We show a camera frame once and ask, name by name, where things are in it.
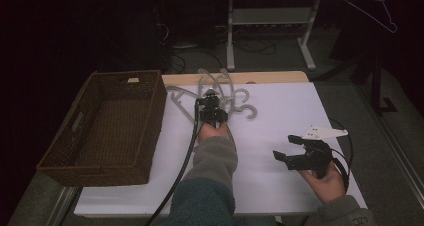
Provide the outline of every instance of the plastic hanger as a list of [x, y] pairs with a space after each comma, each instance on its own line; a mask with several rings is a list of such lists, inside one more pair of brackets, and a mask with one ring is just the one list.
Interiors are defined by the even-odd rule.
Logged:
[[[397, 26], [396, 26], [395, 23], [393, 23], [392, 17], [390, 16], [389, 10], [387, 9], [386, 0], [344, 0], [344, 1], [346, 1], [347, 3], [349, 3], [350, 5], [352, 5], [353, 7], [359, 9], [361, 12], [363, 12], [366, 15], [368, 15], [369, 17], [371, 17], [374, 21], [376, 21], [377, 23], [379, 23], [381, 26], [385, 27], [391, 33], [395, 33], [397, 31]], [[363, 1], [363, 2], [365, 2], [365, 1], [368, 1], [368, 2], [380, 2], [381, 3], [381, 6], [383, 6], [383, 8], [384, 8], [385, 14], [388, 17], [389, 25], [386, 25], [386, 24], [382, 23], [375, 16], [371, 15], [366, 10], [362, 9], [358, 5], [358, 2], [360, 2], [360, 1]]]

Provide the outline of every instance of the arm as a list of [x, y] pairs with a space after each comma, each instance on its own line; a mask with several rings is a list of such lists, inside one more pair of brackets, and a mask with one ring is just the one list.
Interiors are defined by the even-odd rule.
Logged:
[[193, 168], [174, 193], [171, 225], [231, 225], [235, 201], [232, 175], [237, 167], [235, 145], [228, 139], [226, 124], [218, 129], [203, 125]]
[[345, 195], [343, 180], [333, 162], [330, 163], [322, 179], [317, 179], [314, 172], [299, 171], [299, 173], [323, 203], [318, 208], [319, 225], [377, 225], [370, 210], [360, 208], [354, 197]]

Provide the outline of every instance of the wicker basket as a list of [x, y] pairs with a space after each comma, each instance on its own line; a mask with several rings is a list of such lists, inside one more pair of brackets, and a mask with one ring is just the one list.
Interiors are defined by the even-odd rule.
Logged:
[[93, 73], [37, 170], [71, 187], [147, 183], [166, 94], [160, 71]]

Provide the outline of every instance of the hand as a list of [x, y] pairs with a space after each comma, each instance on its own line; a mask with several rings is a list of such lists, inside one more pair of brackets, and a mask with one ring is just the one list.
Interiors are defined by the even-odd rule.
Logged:
[[328, 204], [345, 195], [342, 176], [333, 162], [328, 165], [326, 175], [322, 179], [317, 179], [317, 175], [313, 171], [302, 170], [299, 173], [324, 204]]
[[202, 125], [197, 138], [199, 139], [199, 143], [201, 143], [207, 138], [214, 136], [224, 136], [228, 138], [227, 123], [220, 123], [218, 128], [214, 128], [213, 126], [205, 123]]

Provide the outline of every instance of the white table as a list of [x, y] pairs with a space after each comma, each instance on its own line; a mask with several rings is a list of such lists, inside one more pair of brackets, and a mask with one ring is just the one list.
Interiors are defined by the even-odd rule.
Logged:
[[[197, 92], [197, 86], [187, 86]], [[321, 204], [296, 171], [273, 157], [273, 150], [287, 155], [303, 154], [287, 135], [301, 135], [311, 124], [331, 127], [312, 83], [242, 84], [250, 92], [246, 102], [258, 109], [254, 119], [249, 111], [233, 114], [230, 126], [239, 156], [233, 177], [235, 215], [284, 215], [310, 213]], [[190, 112], [194, 99], [183, 100]], [[153, 214], [168, 192], [182, 165], [192, 133], [192, 123], [171, 100], [167, 100], [162, 132], [146, 185], [84, 188], [74, 213], [86, 217], [143, 217]], [[336, 139], [324, 140], [341, 151]], [[361, 207], [365, 201], [351, 175], [348, 194]], [[162, 210], [169, 213], [170, 202]]]

